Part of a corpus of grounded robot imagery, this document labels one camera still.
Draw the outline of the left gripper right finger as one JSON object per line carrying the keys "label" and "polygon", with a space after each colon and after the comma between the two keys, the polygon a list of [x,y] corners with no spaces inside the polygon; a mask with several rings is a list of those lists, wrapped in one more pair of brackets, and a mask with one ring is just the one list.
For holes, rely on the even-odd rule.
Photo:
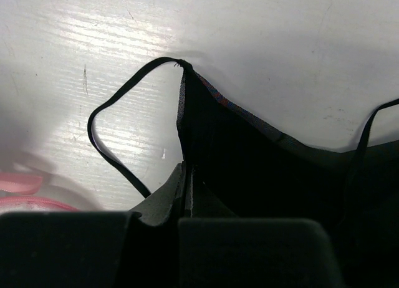
{"label": "left gripper right finger", "polygon": [[193,166],[186,171],[187,218],[237,218],[203,182]]}

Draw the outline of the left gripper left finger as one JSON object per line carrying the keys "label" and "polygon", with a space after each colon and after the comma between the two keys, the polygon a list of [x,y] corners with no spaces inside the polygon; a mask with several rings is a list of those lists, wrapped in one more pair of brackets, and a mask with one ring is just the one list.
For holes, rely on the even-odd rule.
{"label": "left gripper left finger", "polygon": [[186,186],[186,164],[175,166],[169,178],[149,197],[130,210],[144,225],[161,226],[179,216]]}

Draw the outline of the black bra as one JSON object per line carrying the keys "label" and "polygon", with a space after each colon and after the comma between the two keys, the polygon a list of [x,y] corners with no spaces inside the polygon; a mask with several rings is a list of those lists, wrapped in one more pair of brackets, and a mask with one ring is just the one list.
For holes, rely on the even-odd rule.
{"label": "black bra", "polygon": [[[141,79],[144,65],[87,122],[100,156],[143,200],[151,192],[95,133],[95,118]],[[354,151],[311,148],[221,95],[192,65],[183,69],[176,127],[193,166],[237,218],[180,215],[153,227],[129,213],[114,287],[397,287],[398,142]]]}

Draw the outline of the white mesh laundry bag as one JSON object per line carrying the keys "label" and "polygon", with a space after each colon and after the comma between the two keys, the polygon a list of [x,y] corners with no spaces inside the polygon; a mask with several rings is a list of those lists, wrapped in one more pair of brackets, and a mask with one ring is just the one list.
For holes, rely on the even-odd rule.
{"label": "white mesh laundry bag", "polygon": [[79,212],[79,197],[31,171],[1,170],[1,214],[30,211]]}

